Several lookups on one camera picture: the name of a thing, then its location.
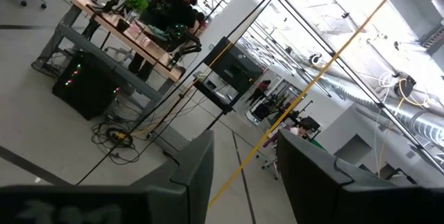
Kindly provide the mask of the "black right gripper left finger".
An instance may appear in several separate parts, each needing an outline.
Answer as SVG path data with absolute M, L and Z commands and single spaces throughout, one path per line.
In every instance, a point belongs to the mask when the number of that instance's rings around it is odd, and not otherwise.
M 214 132 L 206 130 L 131 187 L 144 192 L 131 224 L 205 224 L 214 175 Z

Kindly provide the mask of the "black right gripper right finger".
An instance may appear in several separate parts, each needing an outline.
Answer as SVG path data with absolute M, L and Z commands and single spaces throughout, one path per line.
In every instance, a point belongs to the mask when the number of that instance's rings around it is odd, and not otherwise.
M 406 224 L 416 189 L 378 178 L 299 138 L 277 137 L 277 161 L 297 224 Z

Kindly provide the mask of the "person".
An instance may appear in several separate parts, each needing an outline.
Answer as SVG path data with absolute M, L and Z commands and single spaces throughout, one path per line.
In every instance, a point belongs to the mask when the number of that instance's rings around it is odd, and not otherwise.
M 268 86 L 271 84 L 271 80 L 263 80 L 260 82 L 257 86 L 257 88 L 254 90 L 254 92 L 251 94 L 251 96 L 247 99 L 247 101 L 250 103 L 250 106 L 253 106 L 258 99 L 260 99 L 266 90 L 268 89 Z
M 309 136 L 313 132 L 313 130 L 314 130 L 314 125 L 310 121 L 301 121 L 299 124 L 296 124 L 295 126 L 292 126 L 289 128 L 289 131 L 291 133 L 293 133 L 293 134 L 305 139 L 309 143 L 323 149 L 323 147 L 314 138 L 311 138 Z
M 156 10 L 153 6 L 149 6 L 141 14 L 139 20 L 147 26 L 151 25 L 162 31 L 166 31 L 168 27 L 175 24 L 182 24 L 192 29 L 196 21 L 192 6 L 195 6 L 197 2 L 198 0 L 164 0 L 163 9 Z M 128 65 L 128 70 L 146 82 L 153 70 L 153 65 L 140 54 L 135 53 Z

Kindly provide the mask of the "black monitor on stand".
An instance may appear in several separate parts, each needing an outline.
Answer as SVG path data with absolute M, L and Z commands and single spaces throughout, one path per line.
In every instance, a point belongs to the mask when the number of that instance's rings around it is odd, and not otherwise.
M 203 59 L 208 75 L 194 74 L 194 87 L 219 107 L 224 114 L 263 75 L 264 69 L 228 38 L 222 37 Z

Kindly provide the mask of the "black computer tower with lights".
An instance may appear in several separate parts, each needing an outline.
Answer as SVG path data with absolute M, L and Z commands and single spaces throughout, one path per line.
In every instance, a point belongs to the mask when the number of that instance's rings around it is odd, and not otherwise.
M 89 121 L 105 112 L 120 89 L 113 70 L 92 53 L 79 51 L 55 82 L 52 94 Z

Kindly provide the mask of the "wooden background work table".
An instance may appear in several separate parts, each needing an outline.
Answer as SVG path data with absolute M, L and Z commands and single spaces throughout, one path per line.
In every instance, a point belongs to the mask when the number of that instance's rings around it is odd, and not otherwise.
M 71 0 L 71 2 L 71 8 L 57 24 L 51 39 L 47 42 L 40 56 L 31 66 L 39 71 L 42 70 L 43 66 L 51 59 L 54 53 L 61 52 L 59 45 L 61 41 L 66 38 L 74 43 L 76 47 L 91 53 L 92 60 L 99 64 L 101 68 L 112 71 L 123 83 L 131 84 L 146 97 L 150 98 L 151 102 L 146 105 L 142 114 L 152 114 L 155 108 L 160 105 L 164 95 L 174 86 L 175 82 L 180 80 L 182 75 L 179 69 L 169 69 L 167 67 L 170 55 L 146 37 L 146 34 L 149 33 L 148 28 L 140 30 L 139 35 L 132 33 L 130 30 L 121 33 L 117 30 L 117 23 L 121 19 L 120 15 L 107 13 L 96 14 L 92 10 L 91 0 Z M 74 30 L 72 25 L 82 13 L 88 15 L 92 23 L 99 24 L 99 26 L 103 27 L 130 49 L 142 56 L 145 61 L 152 64 L 153 70 L 166 78 L 161 88 L 158 90 L 153 89 L 124 68 L 122 64 L 109 56 L 105 51 L 90 42 L 88 38 Z

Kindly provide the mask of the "small bushy green plant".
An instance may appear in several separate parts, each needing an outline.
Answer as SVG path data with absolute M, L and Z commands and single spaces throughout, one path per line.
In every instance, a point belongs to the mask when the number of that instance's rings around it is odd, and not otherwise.
M 149 5 L 149 0 L 125 0 L 124 9 L 127 12 L 142 13 Z

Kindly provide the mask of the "black aluminium station frame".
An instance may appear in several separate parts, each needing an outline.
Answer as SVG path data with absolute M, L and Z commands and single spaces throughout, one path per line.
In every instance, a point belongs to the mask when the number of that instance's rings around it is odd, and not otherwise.
M 281 75 L 320 80 L 323 74 L 358 85 L 431 166 L 444 173 L 444 150 L 412 135 L 387 109 L 408 105 L 444 118 L 444 71 L 426 42 L 444 30 L 432 0 L 278 0 L 291 15 L 284 40 L 291 52 L 273 69 Z

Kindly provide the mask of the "silver ventilation duct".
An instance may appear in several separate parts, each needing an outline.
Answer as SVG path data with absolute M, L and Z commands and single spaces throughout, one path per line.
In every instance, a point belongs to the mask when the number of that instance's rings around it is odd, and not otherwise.
M 328 74 L 323 74 L 320 80 L 347 99 L 376 113 L 379 112 L 377 104 L 358 85 Z M 406 101 L 397 110 L 398 103 L 399 100 L 390 96 L 384 102 L 388 110 L 395 111 L 397 120 L 412 135 L 418 135 L 444 150 L 444 118 L 408 105 Z

